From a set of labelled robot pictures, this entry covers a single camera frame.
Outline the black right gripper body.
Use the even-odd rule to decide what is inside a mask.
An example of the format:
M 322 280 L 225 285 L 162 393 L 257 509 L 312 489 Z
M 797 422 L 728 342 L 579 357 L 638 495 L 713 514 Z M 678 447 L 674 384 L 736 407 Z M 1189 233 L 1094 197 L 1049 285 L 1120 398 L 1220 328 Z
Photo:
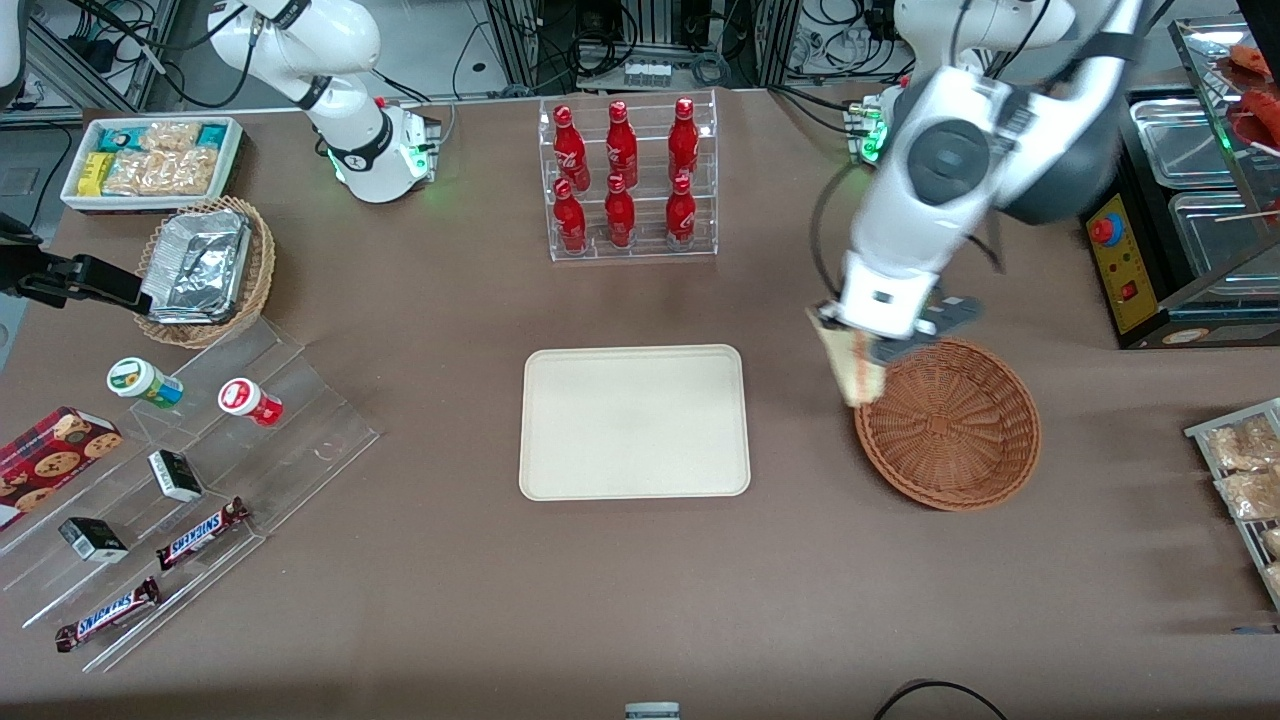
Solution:
M 1 214 L 1 292 L 47 306 L 65 306 L 69 260 L 46 252 L 41 238 L 24 223 Z

